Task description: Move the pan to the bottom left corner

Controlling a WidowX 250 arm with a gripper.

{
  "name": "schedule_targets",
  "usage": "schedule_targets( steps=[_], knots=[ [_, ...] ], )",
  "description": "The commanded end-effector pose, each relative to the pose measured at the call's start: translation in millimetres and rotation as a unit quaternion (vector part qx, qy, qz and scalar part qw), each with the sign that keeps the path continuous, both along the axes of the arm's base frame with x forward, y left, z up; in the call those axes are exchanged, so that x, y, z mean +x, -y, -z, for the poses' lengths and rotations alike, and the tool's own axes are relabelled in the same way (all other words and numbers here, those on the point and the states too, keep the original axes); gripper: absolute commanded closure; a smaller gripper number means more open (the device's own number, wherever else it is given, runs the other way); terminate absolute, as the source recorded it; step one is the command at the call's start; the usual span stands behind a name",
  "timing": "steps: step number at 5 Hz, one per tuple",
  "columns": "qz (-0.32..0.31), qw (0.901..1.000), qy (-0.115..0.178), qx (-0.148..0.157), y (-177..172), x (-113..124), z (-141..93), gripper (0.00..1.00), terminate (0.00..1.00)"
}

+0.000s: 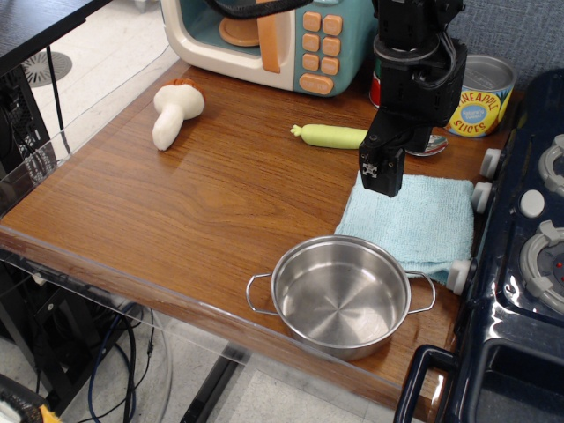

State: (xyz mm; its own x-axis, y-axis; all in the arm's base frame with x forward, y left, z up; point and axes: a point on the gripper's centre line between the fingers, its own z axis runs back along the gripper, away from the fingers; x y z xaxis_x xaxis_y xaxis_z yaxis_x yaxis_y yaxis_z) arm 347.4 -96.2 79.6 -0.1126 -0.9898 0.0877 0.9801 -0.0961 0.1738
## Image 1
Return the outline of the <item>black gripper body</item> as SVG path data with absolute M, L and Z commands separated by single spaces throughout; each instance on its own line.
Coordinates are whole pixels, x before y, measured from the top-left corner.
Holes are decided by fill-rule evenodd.
M 373 121 L 376 145 L 422 152 L 435 127 L 448 123 L 460 100 L 467 46 L 433 36 L 418 48 L 374 41 L 380 61 L 380 107 Z

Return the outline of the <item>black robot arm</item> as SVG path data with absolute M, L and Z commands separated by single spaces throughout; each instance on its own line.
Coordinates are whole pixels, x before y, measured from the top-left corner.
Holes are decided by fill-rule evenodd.
M 448 33 L 461 1 L 377 1 L 380 106 L 359 148 L 365 189 L 394 197 L 408 151 L 423 152 L 460 100 L 467 47 Z

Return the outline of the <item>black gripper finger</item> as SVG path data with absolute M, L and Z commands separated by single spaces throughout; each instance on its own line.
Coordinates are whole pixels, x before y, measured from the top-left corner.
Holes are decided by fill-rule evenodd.
M 392 115 L 376 115 L 359 147 L 359 168 L 363 187 L 380 190 L 379 176 L 385 157 L 398 150 L 397 130 Z
M 404 148 L 388 154 L 382 162 L 379 176 L 380 192 L 395 197 L 402 188 L 404 175 Z

